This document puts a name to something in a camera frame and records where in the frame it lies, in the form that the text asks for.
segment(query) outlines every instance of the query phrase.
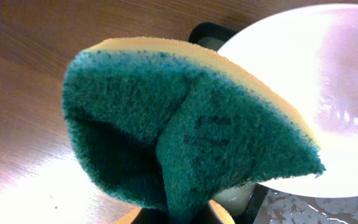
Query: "green sponge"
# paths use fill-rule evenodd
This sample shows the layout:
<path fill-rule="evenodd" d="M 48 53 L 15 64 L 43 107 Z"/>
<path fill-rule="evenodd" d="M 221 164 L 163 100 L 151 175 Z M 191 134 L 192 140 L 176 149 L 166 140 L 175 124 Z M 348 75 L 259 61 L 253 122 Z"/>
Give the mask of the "green sponge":
<path fill-rule="evenodd" d="M 296 109 L 186 42 L 109 39 L 83 50 L 65 74 L 63 115 L 99 188 L 172 223 L 189 223 L 215 194 L 246 181 L 324 171 Z"/>

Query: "black object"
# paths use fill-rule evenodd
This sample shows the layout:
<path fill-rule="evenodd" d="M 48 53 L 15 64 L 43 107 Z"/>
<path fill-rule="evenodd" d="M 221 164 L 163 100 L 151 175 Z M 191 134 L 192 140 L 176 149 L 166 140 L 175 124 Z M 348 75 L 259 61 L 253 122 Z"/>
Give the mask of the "black object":
<path fill-rule="evenodd" d="M 233 37 L 237 32 L 212 22 L 198 24 L 189 36 L 189 42 L 198 44 L 213 50 L 218 50 L 225 42 Z M 236 224 L 253 224 L 269 188 L 257 184 L 254 192 L 247 204 L 246 210 L 238 217 L 233 217 Z"/>

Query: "white plate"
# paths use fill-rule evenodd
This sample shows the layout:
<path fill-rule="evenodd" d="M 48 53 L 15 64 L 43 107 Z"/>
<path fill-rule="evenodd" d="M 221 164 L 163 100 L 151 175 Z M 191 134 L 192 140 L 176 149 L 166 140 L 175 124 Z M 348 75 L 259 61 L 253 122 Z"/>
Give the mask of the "white plate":
<path fill-rule="evenodd" d="M 297 108 L 321 143 L 327 169 L 321 177 L 262 184 L 310 197 L 358 196 L 358 5 L 270 16 L 235 35 L 219 54 Z"/>

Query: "brown wooden surface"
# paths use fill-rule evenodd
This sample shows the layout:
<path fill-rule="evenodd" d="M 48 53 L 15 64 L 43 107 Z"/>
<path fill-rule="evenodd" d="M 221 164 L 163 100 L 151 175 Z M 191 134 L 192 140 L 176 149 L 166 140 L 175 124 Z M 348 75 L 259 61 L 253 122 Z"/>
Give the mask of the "brown wooden surface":
<path fill-rule="evenodd" d="M 240 30 L 323 0 L 0 1 L 0 223 L 111 223 L 135 208 L 93 187 L 60 111 L 66 64 L 138 35 L 186 40 L 204 21 Z"/>

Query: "gray wet surface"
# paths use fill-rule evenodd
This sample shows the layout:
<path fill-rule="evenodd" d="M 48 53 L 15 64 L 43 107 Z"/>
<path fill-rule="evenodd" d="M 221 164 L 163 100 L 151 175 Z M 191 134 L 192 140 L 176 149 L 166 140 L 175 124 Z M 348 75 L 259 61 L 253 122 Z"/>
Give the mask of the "gray wet surface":
<path fill-rule="evenodd" d="M 311 198 L 269 190 L 254 224 L 358 224 L 358 197 Z"/>

